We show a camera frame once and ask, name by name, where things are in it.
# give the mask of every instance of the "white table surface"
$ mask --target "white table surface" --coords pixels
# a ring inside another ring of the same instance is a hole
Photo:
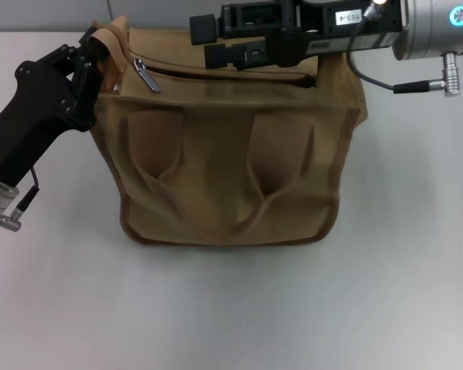
[[[20,62],[79,37],[0,33],[0,110]],[[357,61],[389,83],[441,74]],[[0,370],[463,370],[463,91],[366,94],[336,226],[301,247],[140,247],[90,135],[61,136],[23,229],[0,229]]]

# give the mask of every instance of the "zipper pull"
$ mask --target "zipper pull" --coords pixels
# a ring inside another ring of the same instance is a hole
[[[153,77],[147,71],[146,63],[139,58],[133,60],[133,67],[136,69],[136,72],[140,77],[145,81],[153,93],[161,93],[161,87],[154,81]]]

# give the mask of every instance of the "tan canvas bag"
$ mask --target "tan canvas bag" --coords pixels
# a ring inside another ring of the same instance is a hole
[[[111,57],[100,66],[92,134],[131,238],[253,245],[328,234],[353,129],[367,118],[344,55],[288,69],[206,70],[203,48],[184,31],[129,30],[122,17],[93,37]]]

